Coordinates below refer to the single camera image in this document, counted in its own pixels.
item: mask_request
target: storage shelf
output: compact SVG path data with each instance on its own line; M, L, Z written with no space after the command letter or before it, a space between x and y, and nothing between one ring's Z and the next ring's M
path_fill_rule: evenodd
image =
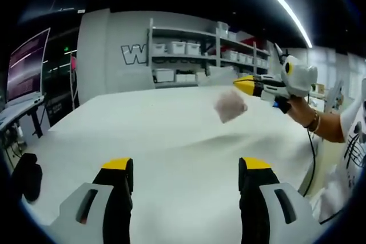
M186 55L186 54L156 54L152 56L153 59L204 59L204 60L216 60L215 55Z
M257 68L262 69L262 70L268 70L267 67L263 67L263 66L257 66Z
M206 33L204 31L194 31L186 29L168 28L168 27L153 27L153 37L172 37L184 39L200 39L200 38L215 38L216 35Z
M239 61L234 61L234 60L225 59L225 58L221 58L221 61L222 62L226 62L226 63L232 63L232 64L235 64L235 65L242 65L242 66L254 67L253 64L244 64L244 63L241 63Z
M254 47L248 44L241 43L239 41L230 40L227 38L220 38L221 43L225 46L234 48L237 51L243 52L245 54L251 54L253 55ZM268 57L269 53L265 50L257 49L257 54L259 57Z
M198 82L160 82L155 83L156 89L165 89L165 88L179 88L179 87L197 87Z

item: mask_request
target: white storage box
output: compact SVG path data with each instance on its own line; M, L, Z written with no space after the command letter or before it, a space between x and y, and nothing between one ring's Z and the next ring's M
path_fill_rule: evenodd
M228 59L230 61L237 61L238 60L238 52L227 50L222 54L222 57Z
M176 75L176 82L186 82L187 77L186 74L177 74Z
M196 75L195 74L186 74L186 81L187 82L195 82L196 81Z
M263 59L263 61L262 61L262 65L263 65L263 67L265 67L265 68L269 68L269 63L268 63L268 60L265 60L265 59Z
M233 33L232 31L229 31L229 32L228 32L228 38L229 38L230 40L234 40L234 41L236 41L236 33Z
M168 43L169 54L185 54L186 42L171 41Z
M227 30L221 30L219 28L216 28L216 34L218 34L221 38L228 38L228 31Z
M258 66L267 68L266 63L267 63L267 60L258 58Z
M195 43L187 43L185 46L185 54L187 55L201 55L201 45Z
M161 55L165 53L166 45L165 44L153 44L153 54Z
M171 69L156 69L156 81L159 82L173 82L174 70Z
M253 57L251 55L246 56L246 64L253 65Z
M238 53L238 61L242 64L246 63L246 54Z
M204 80L206 80L206 74L205 74L205 72L204 71L198 71L197 73L196 73L196 80L197 80L197 82L201 82L201 81L204 81Z
M217 22L217 27L221 30L225 30L226 32L229 31L229 25L227 23L218 21Z

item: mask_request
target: white cloth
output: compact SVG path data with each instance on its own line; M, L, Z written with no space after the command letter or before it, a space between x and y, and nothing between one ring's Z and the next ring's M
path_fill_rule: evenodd
M361 94L341 114L341 127L346 140L343 153L314 198L313 215L319 221L342 209L366 162L366 77L361 83Z

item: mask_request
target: computer screen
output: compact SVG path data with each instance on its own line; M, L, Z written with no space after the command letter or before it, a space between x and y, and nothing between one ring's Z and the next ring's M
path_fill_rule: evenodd
M50 29L28 39L10 56L7 101L41 91L42 64Z

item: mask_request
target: table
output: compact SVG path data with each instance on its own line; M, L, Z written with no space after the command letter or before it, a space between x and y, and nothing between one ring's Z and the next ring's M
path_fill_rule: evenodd
M41 96L39 98L36 98L36 99L32 98L30 100L27 100L27 101L21 102L19 104L5 108L0 113L0 131L1 131L1 133L5 132L11 125L14 124L14 122L21 119L24 115L29 114L29 115L31 115L37 137L40 138L41 136L43 136L41 125L39 124L38 117L37 117L37 108L39 105L43 104L43 101L44 101L44 96ZM13 165L6 148L4 148L4 150L6 152L6 155L9 159L10 164Z
M29 152L43 170L27 208L51 224L58 206L101 166L134 160L132 244L240 243L238 159L266 160L299 188L312 163L308 134L269 102L240 95L248 111L222 124L213 105L233 87L102 95L54 125Z

